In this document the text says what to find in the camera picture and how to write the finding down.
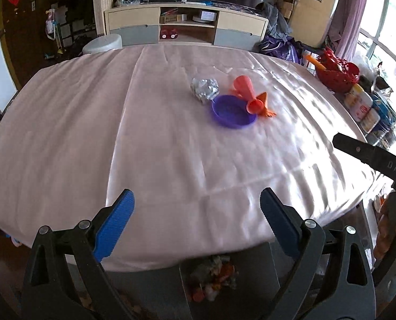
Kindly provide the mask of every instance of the purple plastic lid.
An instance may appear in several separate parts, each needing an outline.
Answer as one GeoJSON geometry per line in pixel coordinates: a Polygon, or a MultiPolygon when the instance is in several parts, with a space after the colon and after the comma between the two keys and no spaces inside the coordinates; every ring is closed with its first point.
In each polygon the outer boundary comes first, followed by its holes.
{"type": "Polygon", "coordinates": [[[247,102],[236,96],[218,96],[211,106],[215,120],[231,129],[241,129],[253,124],[257,119],[256,114],[247,112],[247,102]]]}

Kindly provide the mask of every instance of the box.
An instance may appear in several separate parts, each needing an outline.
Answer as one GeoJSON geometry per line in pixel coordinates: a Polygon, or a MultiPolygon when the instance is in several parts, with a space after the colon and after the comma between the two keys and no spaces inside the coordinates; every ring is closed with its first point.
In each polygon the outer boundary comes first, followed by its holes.
{"type": "Polygon", "coordinates": [[[202,10],[199,13],[199,17],[201,20],[208,20],[210,22],[213,22],[216,20],[217,13],[216,12],[210,12],[208,10],[202,10]]]}
{"type": "Polygon", "coordinates": [[[170,24],[185,22],[188,20],[187,14],[173,14],[173,15],[163,15],[160,17],[160,24],[170,24]]]}
{"type": "Polygon", "coordinates": [[[278,9],[284,18],[289,19],[294,8],[294,0],[278,0],[278,9]]]}
{"type": "Polygon", "coordinates": [[[289,26],[291,36],[311,47],[320,47],[331,24],[336,0],[296,0],[289,26]]]}

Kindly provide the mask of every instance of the purple curtain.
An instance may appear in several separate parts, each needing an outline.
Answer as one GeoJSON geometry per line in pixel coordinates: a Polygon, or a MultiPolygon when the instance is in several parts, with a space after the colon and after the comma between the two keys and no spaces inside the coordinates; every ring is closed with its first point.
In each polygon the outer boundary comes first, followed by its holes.
{"type": "Polygon", "coordinates": [[[337,57],[352,60],[366,2],[367,0],[339,0],[329,30],[331,41],[337,45],[337,57]]]}

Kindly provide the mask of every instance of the round stool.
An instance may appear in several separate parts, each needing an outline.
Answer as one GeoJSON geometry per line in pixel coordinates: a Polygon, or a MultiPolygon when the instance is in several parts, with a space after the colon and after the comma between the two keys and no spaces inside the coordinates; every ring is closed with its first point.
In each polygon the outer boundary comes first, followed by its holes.
{"type": "Polygon", "coordinates": [[[83,54],[95,54],[111,49],[122,49],[123,41],[118,34],[110,34],[93,39],[82,49],[83,54]]]}

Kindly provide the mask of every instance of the shelf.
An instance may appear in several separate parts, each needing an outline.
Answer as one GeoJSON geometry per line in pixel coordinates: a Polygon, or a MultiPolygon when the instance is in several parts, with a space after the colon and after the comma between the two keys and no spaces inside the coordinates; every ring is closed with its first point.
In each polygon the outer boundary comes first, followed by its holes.
{"type": "Polygon", "coordinates": [[[187,20],[184,22],[176,22],[176,23],[167,23],[167,24],[160,24],[161,26],[173,26],[173,25],[177,25],[177,26],[200,26],[200,27],[211,27],[211,28],[215,28],[214,23],[199,23],[199,22],[195,22],[193,20],[187,20]]]}
{"type": "Polygon", "coordinates": [[[189,36],[189,35],[179,35],[176,39],[171,39],[171,38],[167,38],[167,39],[160,39],[161,43],[171,43],[171,44],[189,44],[189,43],[193,43],[196,45],[206,45],[209,46],[211,45],[211,42],[206,42],[203,41],[202,39],[193,37],[193,36],[189,36]]]}

